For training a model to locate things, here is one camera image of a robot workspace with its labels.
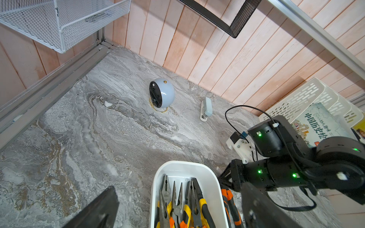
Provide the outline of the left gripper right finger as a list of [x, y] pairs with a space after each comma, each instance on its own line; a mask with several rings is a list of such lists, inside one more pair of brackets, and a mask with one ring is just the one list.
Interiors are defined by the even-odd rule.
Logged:
[[241, 185], [242, 211], [247, 228], [299, 228], [292, 218], [275, 206], [251, 183]]

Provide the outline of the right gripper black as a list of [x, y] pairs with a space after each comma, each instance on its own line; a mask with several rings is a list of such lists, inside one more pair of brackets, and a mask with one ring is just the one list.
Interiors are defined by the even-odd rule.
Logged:
[[221, 186], [234, 192], [240, 192], [245, 182], [268, 191], [308, 185], [291, 159], [263, 159], [247, 164], [234, 159], [218, 177], [218, 181]]

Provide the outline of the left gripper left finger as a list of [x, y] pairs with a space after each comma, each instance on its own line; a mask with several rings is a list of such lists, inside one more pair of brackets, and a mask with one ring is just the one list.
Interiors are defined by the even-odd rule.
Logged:
[[118, 207], [116, 189], [114, 186], [109, 186], [64, 227], [112, 228], [116, 221]]

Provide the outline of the orange pliers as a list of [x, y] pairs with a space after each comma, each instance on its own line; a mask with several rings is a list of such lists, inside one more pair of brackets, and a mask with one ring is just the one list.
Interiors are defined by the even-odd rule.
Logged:
[[244, 228], [240, 213], [235, 205], [232, 192], [229, 189], [221, 188], [221, 194], [229, 228], [232, 227], [232, 221], [234, 222], [235, 228]]
[[176, 191], [176, 182], [174, 181], [171, 190], [168, 175], [164, 175], [162, 179], [160, 196], [157, 207], [157, 215], [155, 219], [155, 228], [163, 228], [167, 221], [169, 226], [166, 228], [180, 228], [183, 220], [183, 184], [180, 185], [179, 193]]

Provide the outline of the white plastic storage box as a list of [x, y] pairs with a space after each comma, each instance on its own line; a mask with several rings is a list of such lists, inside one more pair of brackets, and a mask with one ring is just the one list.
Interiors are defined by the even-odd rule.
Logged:
[[148, 227], [155, 227], [160, 189], [165, 175], [169, 178], [171, 191], [173, 190], [174, 183], [176, 184], [177, 194], [182, 186], [183, 203], [185, 203], [188, 181], [192, 178], [196, 178], [201, 187], [202, 195], [207, 201], [208, 209], [215, 226], [217, 228], [229, 227], [221, 195], [221, 188], [216, 175], [209, 167], [203, 164], [187, 161], [168, 161], [161, 165], [157, 170], [151, 187]]

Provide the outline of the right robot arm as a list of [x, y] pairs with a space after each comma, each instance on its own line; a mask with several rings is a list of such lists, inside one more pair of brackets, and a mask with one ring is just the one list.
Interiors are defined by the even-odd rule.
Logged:
[[358, 140], [333, 136], [310, 147], [283, 116], [261, 122], [248, 131], [262, 160], [232, 160], [218, 177], [235, 192], [245, 182], [260, 190], [304, 187], [337, 190], [365, 203], [365, 146]]

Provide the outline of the yellow pliers in box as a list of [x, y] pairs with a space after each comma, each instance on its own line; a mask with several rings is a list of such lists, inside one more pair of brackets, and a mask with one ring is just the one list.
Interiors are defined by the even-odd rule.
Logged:
[[186, 204], [183, 208], [181, 228], [215, 228], [206, 199], [196, 178], [188, 182]]

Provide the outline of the orange pliers in box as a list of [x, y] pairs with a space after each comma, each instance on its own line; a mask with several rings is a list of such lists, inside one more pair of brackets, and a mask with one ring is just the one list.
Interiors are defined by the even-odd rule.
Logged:
[[155, 228], [163, 228], [167, 221], [169, 226], [166, 228], [180, 228], [183, 220], [183, 184], [180, 185], [179, 193], [176, 191], [176, 182], [174, 181], [171, 190], [168, 175], [164, 175], [162, 179], [160, 196], [157, 207], [157, 215], [155, 219]]

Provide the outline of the illustrated history book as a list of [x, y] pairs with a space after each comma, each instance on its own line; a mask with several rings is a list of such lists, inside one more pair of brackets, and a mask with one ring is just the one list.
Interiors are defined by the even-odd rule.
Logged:
[[321, 103], [310, 105], [291, 125], [309, 147], [334, 136], [356, 139], [344, 117], [332, 115]]

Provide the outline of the white file organizer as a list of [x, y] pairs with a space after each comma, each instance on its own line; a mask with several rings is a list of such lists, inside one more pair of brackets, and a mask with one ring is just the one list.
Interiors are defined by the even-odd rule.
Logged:
[[271, 117], [277, 115], [284, 116], [292, 123], [311, 104], [315, 103], [321, 103], [334, 116], [343, 116], [349, 127], [354, 127], [364, 118], [361, 109], [346, 100], [318, 78], [311, 79], [291, 92], [269, 108], [266, 113]]

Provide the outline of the yellow book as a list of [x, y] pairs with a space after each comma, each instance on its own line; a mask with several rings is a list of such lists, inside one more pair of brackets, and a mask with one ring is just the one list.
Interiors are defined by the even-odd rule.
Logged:
[[365, 118], [351, 128], [356, 139], [362, 143], [365, 143]]

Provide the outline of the light blue round clock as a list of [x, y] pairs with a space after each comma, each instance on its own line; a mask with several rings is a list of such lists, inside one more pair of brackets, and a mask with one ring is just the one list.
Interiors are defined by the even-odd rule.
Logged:
[[164, 78], [157, 78], [150, 82], [149, 94], [152, 107], [161, 113], [167, 111], [175, 100], [175, 88]]

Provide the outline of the black mesh wall basket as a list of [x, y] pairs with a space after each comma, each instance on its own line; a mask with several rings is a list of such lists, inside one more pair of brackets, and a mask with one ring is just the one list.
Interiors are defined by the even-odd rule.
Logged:
[[261, 1], [232, 1], [219, 17], [196, 1], [181, 1], [232, 38], [237, 38]]

